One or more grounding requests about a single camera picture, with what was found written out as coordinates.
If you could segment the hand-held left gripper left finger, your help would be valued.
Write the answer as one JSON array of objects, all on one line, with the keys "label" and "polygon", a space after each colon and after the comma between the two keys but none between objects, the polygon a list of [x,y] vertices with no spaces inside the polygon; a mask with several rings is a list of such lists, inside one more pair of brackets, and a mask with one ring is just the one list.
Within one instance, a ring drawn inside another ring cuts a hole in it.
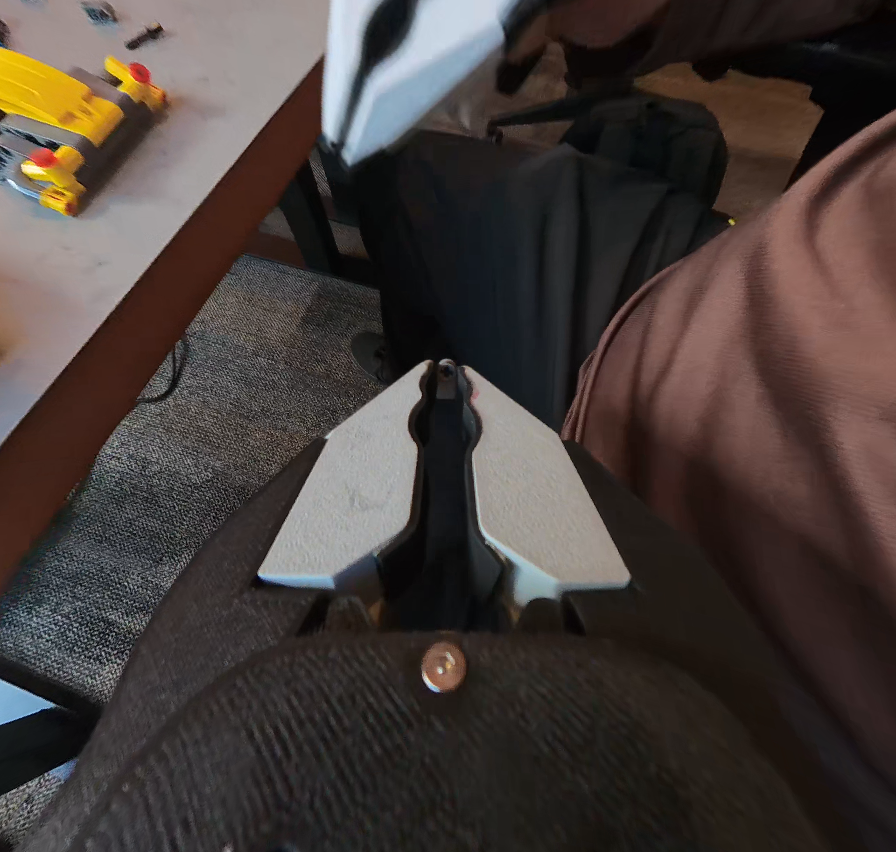
[{"label": "hand-held left gripper left finger", "polygon": [[330,431],[257,577],[354,597],[385,593],[386,558],[416,526],[424,361]]}]

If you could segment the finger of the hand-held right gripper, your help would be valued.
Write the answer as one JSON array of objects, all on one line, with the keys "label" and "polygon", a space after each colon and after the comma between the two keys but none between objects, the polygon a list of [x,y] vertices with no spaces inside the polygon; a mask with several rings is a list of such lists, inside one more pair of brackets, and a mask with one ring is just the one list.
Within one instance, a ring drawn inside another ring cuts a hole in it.
[{"label": "finger of the hand-held right gripper", "polygon": [[[499,14],[511,0],[402,0],[402,136],[504,44]],[[387,148],[343,148],[357,167]]]},{"label": "finger of the hand-held right gripper", "polygon": [[402,0],[330,0],[322,80],[329,148],[387,148],[402,136]]}]

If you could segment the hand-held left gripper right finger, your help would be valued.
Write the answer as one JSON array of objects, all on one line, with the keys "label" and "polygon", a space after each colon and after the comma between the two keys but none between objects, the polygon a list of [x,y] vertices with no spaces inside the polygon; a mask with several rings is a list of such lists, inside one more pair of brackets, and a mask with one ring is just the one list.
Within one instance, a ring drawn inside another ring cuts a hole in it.
[{"label": "hand-held left gripper right finger", "polygon": [[475,370],[462,373],[474,515],[512,603],[627,588],[631,573],[559,435]]}]

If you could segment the person's black shoe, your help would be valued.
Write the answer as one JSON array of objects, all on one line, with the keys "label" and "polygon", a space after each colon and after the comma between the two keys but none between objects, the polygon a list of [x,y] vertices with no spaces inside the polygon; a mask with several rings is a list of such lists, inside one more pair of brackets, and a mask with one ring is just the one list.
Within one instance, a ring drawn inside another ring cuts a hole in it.
[{"label": "person's black shoe", "polygon": [[382,334],[374,331],[359,332],[353,336],[350,350],[356,365],[370,380],[384,387],[392,384],[392,364]]}]

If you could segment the black backpack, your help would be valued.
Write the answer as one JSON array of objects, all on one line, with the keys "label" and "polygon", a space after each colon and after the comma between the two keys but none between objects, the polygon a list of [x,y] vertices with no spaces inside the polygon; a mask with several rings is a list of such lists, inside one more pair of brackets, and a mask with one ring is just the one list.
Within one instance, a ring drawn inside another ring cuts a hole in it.
[{"label": "black backpack", "polygon": [[728,169],[715,115],[666,96],[635,92],[596,101],[573,119],[561,143],[668,181],[710,208]]}]

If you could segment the black office chair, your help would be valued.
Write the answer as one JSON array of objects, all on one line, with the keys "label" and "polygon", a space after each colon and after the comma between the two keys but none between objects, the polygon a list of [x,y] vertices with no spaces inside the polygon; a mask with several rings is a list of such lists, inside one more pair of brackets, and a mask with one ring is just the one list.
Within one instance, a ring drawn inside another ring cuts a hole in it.
[{"label": "black office chair", "polygon": [[[759,78],[808,85],[810,100],[823,110],[801,160],[817,163],[844,141],[894,111],[894,40],[850,41],[844,36],[718,55],[693,64],[705,81],[736,70]],[[487,121],[487,138],[499,141],[504,129],[576,120],[602,99],[629,93],[632,77],[591,77],[563,99],[506,113]]]}]

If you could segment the person's brown shirt torso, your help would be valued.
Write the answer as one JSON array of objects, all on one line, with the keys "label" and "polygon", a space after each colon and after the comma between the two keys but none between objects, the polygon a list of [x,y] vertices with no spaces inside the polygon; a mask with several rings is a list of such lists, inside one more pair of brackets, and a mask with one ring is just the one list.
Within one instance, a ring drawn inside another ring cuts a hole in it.
[{"label": "person's brown shirt torso", "polygon": [[710,555],[827,718],[868,850],[894,850],[895,118],[634,294],[562,437]]}]

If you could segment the person's black trousers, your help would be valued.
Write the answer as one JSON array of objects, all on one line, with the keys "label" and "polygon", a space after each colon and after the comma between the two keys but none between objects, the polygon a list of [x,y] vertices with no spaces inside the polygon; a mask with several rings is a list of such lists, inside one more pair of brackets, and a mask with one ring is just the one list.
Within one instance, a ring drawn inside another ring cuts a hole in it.
[{"label": "person's black trousers", "polygon": [[421,132],[353,185],[394,380],[449,358],[555,431],[622,305],[728,227],[670,182],[567,145]]}]

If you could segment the yellow grey toy hood assembly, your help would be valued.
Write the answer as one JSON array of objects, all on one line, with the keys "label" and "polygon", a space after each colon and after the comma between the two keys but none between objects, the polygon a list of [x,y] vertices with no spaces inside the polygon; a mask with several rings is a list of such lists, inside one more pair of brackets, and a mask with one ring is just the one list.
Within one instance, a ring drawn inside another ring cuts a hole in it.
[{"label": "yellow grey toy hood assembly", "polygon": [[2,50],[3,185],[42,208],[78,215],[169,103],[144,65],[108,56],[104,70],[64,72]]}]

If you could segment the black metal table foot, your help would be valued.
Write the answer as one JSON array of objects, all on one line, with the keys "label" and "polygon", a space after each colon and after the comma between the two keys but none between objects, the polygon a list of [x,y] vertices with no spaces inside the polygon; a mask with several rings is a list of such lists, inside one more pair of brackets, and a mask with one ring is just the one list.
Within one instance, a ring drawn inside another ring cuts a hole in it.
[{"label": "black metal table foot", "polygon": [[59,681],[1,658],[1,793],[77,759],[103,711]]}]

